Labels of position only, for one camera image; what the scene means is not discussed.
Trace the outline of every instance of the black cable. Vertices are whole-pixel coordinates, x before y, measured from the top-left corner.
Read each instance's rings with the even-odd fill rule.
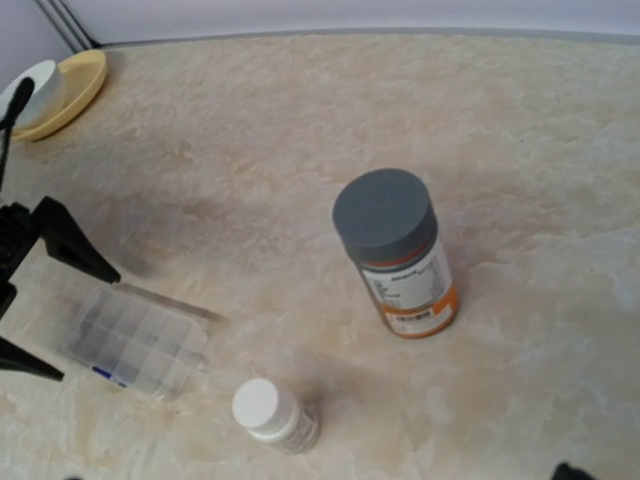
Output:
[[[0,121],[0,130],[4,131],[2,138],[2,154],[0,154],[0,191],[4,181],[4,170],[7,166],[7,157],[9,156],[9,144],[11,142],[11,132],[18,116],[27,106],[36,84],[32,78],[25,77],[18,84],[13,97],[9,102],[4,118]]]

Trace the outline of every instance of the yellow bowl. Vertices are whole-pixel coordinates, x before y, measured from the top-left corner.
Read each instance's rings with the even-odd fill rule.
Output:
[[[58,64],[67,94],[62,110],[29,129],[14,129],[15,140],[36,141],[57,132],[76,118],[100,91],[107,76],[107,57],[100,50],[87,50]]]

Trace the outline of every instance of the pill bottle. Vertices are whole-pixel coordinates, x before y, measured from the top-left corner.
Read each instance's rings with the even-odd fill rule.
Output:
[[[333,223],[393,333],[422,338],[453,321],[458,293],[418,177],[389,168],[356,178],[338,195]]]
[[[243,384],[233,397],[233,416],[249,434],[289,454],[311,449],[320,434],[314,408],[264,378]]]

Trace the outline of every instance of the white cup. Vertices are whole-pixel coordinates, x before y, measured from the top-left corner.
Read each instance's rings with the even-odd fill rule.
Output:
[[[0,94],[0,118],[7,111],[11,97],[23,78],[30,77],[35,83],[33,95],[16,121],[16,128],[28,129],[44,123],[56,115],[64,106],[66,86],[58,64],[45,60],[29,68]]]

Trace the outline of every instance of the gray bottle cap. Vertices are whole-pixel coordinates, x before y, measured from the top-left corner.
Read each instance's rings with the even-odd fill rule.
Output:
[[[363,263],[398,261],[438,234],[427,187],[394,168],[349,183],[333,206],[333,223],[349,256]]]

